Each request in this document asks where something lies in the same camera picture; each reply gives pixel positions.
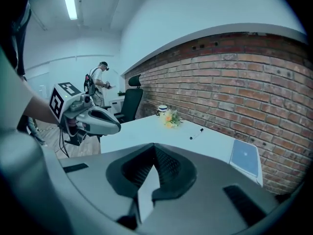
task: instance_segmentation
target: ceiling light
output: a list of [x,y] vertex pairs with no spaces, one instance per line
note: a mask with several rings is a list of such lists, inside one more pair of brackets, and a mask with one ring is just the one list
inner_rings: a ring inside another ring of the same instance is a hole
[[75,1],[74,0],[65,0],[65,4],[67,5],[67,12],[68,12],[69,18],[71,20],[77,19]]

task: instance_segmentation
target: pen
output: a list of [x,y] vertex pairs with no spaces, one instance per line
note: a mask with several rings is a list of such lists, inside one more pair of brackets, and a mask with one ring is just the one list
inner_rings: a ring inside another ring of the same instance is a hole
[[192,137],[190,137],[190,140],[195,139],[197,136],[200,135],[200,133],[203,131],[203,128],[201,128],[195,135],[193,135]]

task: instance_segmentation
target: black and white square pattern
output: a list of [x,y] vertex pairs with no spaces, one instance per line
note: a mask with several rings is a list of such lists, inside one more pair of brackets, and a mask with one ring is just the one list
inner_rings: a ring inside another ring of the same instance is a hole
[[64,100],[61,98],[58,91],[54,88],[52,95],[51,95],[51,100],[50,100],[49,106],[50,106],[51,110],[54,112],[57,119],[60,118],[63,103],[64,103]]
[[75,86],[73,86],[71,83],[67,82],[67,83],[61,83],[61,84],[58,84],[61,86],[61,88],[63,90],[65,90],[70,96],[75,96],[80,92],[79,89],[77,89]]

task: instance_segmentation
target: brick wall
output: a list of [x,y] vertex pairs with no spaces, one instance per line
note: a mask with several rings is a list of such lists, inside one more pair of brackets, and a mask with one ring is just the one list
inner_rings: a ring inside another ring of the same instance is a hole
[[313,72],[306,47],[291,39],[231,33],[167,50],[125,75],[141,74],[136,117],[157,106],[255,144],[264,187],[291,192],[313,158]]

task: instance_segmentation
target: flower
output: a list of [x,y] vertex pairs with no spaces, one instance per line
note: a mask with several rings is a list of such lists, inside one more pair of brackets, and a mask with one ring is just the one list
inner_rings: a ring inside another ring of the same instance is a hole
[[166,125],[165,125],[167,128],[172,128],[173,127],[173,124],[171,122],[167,122]]

